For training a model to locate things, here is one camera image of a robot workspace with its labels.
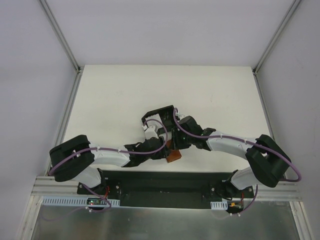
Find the brown leather card holder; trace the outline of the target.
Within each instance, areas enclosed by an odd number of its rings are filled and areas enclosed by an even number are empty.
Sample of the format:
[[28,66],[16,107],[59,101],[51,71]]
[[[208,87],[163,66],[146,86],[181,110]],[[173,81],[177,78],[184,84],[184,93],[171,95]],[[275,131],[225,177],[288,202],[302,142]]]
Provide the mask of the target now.
[[171,140],[166,143],[166,147],[169,150],[169,155],[166,157],[167,163],[172,163],[182,158],[180,151],[172,148]]

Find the black plastic card box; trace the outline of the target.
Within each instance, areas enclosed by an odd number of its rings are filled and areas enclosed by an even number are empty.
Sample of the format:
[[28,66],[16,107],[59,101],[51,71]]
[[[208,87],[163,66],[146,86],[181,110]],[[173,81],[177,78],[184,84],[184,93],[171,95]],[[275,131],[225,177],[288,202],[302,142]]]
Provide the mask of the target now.
[[[174,121],[173,111],[174,111],[173,105],[151,110],[151,111],[148,111],[141,118],[141,121],[142,123],[145,123],[146,120],[151,120],[151,119],[158,120],[165,126],[167,132],[170,133],[172,131],[172,128],[174,128],[176,125]],[[155,125],[157,128],[158,135],[162,135],[165,133],[164,127],[161,124],[159,124],[157,121],[153,121],[153,120],[148,121],[146,125],[148,127],[150,127],[151,125]]]

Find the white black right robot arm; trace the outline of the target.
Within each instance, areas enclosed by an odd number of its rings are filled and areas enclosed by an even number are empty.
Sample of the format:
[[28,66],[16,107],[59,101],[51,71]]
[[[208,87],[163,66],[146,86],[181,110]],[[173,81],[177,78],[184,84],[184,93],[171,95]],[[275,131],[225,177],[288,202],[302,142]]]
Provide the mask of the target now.
[[268,135],[244,138],[224,134],[214,128],[201,128],[191,116],[174,118],[172,147],[185,149],[191,145],[207,151],[223,152],[246,160],[249,167],[235,170],[227,180],[215,186],[216,194],[231,200],[253,185],[274,188],[283,181],[291,160]]

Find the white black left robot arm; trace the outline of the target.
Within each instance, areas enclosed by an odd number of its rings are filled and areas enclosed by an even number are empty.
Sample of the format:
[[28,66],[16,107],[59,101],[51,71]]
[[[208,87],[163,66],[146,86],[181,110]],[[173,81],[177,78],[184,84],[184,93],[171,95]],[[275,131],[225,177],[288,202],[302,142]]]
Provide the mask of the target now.
[[48,175],[56,182],[78,181],[99,195],[105,191],[106,183],[98,165],[133,168],[148,160],[165,159],[171,152],[167,147],[170,140],[171,134],[167,134],[110,148],[90,143],[84,134],[78,135],[49,151],[52,168]]

